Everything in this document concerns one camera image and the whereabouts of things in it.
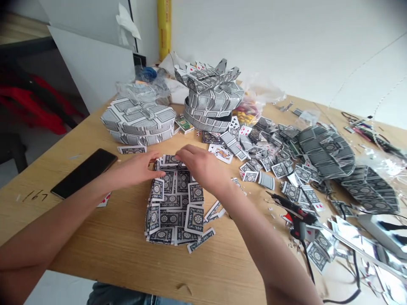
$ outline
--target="black phone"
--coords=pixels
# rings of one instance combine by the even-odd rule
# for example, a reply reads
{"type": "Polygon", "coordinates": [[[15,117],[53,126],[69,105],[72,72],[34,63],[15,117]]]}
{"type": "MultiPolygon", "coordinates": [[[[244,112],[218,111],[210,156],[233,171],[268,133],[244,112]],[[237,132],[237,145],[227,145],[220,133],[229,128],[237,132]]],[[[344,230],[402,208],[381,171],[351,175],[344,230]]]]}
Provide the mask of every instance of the black phone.
{"type": "Polygon", "coordinates": [[[117,156],[99,148],[82,164],[75,168],[72,173],[67,175],[60,183],[51,189],[51,193],[61,197],[68,198],[70,195],[91,182],[97,176],[106,171],[114,162],[117,156]]]}

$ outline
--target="clear plastic bag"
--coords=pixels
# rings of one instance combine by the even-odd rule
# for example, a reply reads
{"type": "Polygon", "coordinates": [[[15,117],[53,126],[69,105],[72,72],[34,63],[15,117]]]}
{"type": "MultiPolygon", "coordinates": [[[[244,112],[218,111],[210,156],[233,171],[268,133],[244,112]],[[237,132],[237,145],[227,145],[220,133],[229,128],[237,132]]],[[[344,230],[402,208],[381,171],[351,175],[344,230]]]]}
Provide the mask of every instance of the clear plastic bag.
{"type": "Polygon", "coordinates": [[[287,97],[269,78],[258,73],[243,80],[240,86],[245,90],[245,95],[239,106],[233,110],[233,115],[237,116],[241,125],[249,127],[257,123],[267,103],[275,105],[287,97]]]}

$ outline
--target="person's hand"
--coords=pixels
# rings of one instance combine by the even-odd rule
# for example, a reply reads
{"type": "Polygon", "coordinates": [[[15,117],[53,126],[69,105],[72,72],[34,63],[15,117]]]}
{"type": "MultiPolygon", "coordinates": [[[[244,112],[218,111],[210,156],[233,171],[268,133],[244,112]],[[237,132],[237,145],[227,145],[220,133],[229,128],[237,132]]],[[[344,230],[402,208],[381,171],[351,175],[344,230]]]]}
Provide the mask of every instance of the person's hand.
{"type": "Polygon", "coordinates": [[[100,178],[111,191],[123,189],[143,181],[165,176],[165,172],[151,171],[149,163],[154,162],[159,156],[158,151],[136,154],[119,166],[100,175],[100,178]]]}
{"type": "Polygon", "coordinates": [[[188,144],[177,151],[175,156],[187,166],[195,180],[215,196],[233,183],[219,160],[207,150],[188,144]]]}

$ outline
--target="card sculpture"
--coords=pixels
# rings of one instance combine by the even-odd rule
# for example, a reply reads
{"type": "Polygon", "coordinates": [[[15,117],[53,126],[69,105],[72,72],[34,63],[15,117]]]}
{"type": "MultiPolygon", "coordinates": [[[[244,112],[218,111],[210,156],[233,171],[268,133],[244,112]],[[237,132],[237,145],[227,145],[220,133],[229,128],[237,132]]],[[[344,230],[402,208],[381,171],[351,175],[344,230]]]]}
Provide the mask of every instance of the card sculpture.
{"type": "Polygon", "coordinates": [[[184,117],[196,129],[223,133],[232,118],[232,110],[242,101],[244,91],[236,84],[239,68],[226,70],[226,59],[214,68],[190,63],[181,69],[175,65],[176,79],[190,90],[185,99],[184,117]]]}
{"type": "Polygon", "coordinates": [[[102,123],[115,141],[148,146],[170,139],[176,113],[171,107],[157,105],[155,95],[118,98],[103,113],[102,123]]]}
{"type": "Polygon", "coordinates": [[[151,184],[145,217],[147,241],[191,247],[202,244],[209,237],[204,232],[204,190],[194,182],[185,164],[173,155],[158,159],[154,170],[166,175],[151,184]]]}
{"type": "Polygon", "coordinates": [[[300,132],[298,142],[324,180],[347,177],[355,169],[355,154],[337,133],[315,125],[300,132]]]}
{"type": "Polygon", "coordinates": [[[394,189],[369,166],[358,165],[349,177],[336,180],[369,212],[400,211],[394,189]]]}

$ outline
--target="black cable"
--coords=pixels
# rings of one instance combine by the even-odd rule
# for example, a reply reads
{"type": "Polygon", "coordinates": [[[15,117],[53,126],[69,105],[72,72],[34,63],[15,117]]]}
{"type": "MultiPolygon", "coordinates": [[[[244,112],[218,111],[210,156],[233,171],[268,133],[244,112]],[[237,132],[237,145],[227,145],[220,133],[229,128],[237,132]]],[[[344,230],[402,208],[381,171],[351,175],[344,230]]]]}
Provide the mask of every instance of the black cable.
{"type": "Polygon", "coordinates": [[[304,247],[304,254],[305,254],[305,258],[307,259],[307,265],[308,265],[309,274],[311,275],[312,282],[313,282],[314,285],[315,285],[314,274],[313,274],[312,269],[311,269],[311,264],[309,263],[309,258],[308,258],[308,253],[307,253],[307,247],[305,246],[304,240],[300,240],[300,242],[301,242],[302,246],[304,247]]]}
{"type": "MultiPolygon", "coordinates": [[[[343,205],[344,204],[340,203],[339,208],[340,208],[340,211],[343,214],[343,219],[346,220],[345,211],[342,208],[343,205]]],[[[352,250],[353,250],[353,264],[355,265],[355,269],[356,269],[357,290],[355,291],[355,293],[353,293],[353,295],[351,295],[345,301],[333,301],[333,300],[325,299],[325,300],[322,300],[323,303],[348,304],[348,303],[352,302],[354,299],[356,299],[356,297],[360,294],[360,291],[361,291],[360,290],[360,275],[359,275],[359,269],[357,267],[357,262],[356,262],[356,251],[354,249],[352,249],[352,250]]]]}

